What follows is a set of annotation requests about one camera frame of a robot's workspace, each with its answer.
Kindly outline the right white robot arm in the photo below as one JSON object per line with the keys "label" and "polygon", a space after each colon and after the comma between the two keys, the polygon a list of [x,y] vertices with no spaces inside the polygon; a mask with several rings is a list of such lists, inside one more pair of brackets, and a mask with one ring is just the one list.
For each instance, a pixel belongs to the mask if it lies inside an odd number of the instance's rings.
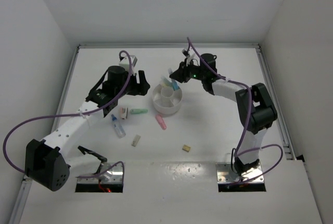
{"label": "right white robot arm", "polygon": [[277,119],[277,110],[263,83],[251,87],[227,80],[217,75],[216,56],[205,53],[199,64],[194,55],[183,50],[184,61],[169,77],[180,83],[199,80],[203,89],[211,95],[221,96],[237,104],[240,122],[244,128],[239,143],[233,151],[232,170],[241,176],[259,165],[259,149],[268,128]]}

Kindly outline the yellow highlighter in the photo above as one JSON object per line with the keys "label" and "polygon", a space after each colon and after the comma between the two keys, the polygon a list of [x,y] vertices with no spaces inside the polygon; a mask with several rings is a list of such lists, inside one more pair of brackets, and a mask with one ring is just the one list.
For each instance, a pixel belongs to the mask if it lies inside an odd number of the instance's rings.
{"label": "yellow highlighter", "polygon": [[172,85],[170,85],[169,82],[166,82],[166,81],[164,81],[164,80],[161,80],[160,84],[161,84],[162,87],[167,87],[167,86],[168,86],[168,87],[172,87]]}

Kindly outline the blue highlighter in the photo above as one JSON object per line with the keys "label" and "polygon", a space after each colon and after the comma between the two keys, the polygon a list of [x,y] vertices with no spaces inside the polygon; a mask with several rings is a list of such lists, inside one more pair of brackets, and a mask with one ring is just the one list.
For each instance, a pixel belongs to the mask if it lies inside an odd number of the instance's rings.
{"label": "blue highlighter", "polygon": [[[168,73],[169,73],[169,75],[171,75],[173,73],[171,68],[168,69]],[[176,91],[176,90],[180,89],[180,87],[178,86],[177,82],[174,79],[171,79],[171,83],[172,83],[173,90]]]}

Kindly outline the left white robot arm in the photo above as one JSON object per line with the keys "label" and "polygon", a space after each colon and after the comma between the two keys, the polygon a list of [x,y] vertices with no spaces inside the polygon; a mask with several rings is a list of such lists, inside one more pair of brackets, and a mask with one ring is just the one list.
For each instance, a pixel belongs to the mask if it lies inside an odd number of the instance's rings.
{"label": "left white robot arm", "polygon": [[69,158],[78,140],[100,120],[109,115],[125,96],[144,96],[150,89],[142,70],[129,72],[121,66],[110,66],[89,91],[78,110],[60,127],[42,140],[32,140],[25,150],[24,173],[51,191],[57,191],[71,177],[93,178],[102,175],[107,159],[82,146],[79,157]]}

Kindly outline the green highlighter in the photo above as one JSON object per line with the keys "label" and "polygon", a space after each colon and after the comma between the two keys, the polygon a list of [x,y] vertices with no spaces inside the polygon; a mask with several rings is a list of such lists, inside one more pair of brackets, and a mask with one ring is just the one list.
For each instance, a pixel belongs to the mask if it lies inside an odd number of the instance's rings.
{"label": "green highlighter", "polygon": [[131,115],[146,114],[148,113],[147,109],[133,108],[130,110]]}
{"label": "green highlighter", "polygon": [[167,78],[164,77],[164,76],[161,76],[161,80],[164,80],[164,81],[166,81],[166,82],[169,82],[170,85],[172,85],[171,80],[167,79]]}

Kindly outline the pink highlighter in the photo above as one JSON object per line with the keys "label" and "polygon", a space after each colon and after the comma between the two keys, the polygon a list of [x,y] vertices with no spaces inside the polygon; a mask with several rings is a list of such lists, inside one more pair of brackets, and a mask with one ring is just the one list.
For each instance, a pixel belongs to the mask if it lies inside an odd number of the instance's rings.
{"label": "pink highlighter", "polygon": [[157,123],[159,124],[159,126],[161,127],[162,130],[166,130],[167,129],[167,126],[166,126],[166,124],[165,124],[165,122],[163,120],[163,117],[161,115],[157,114],[155,116],[155,119],[156,119]]}

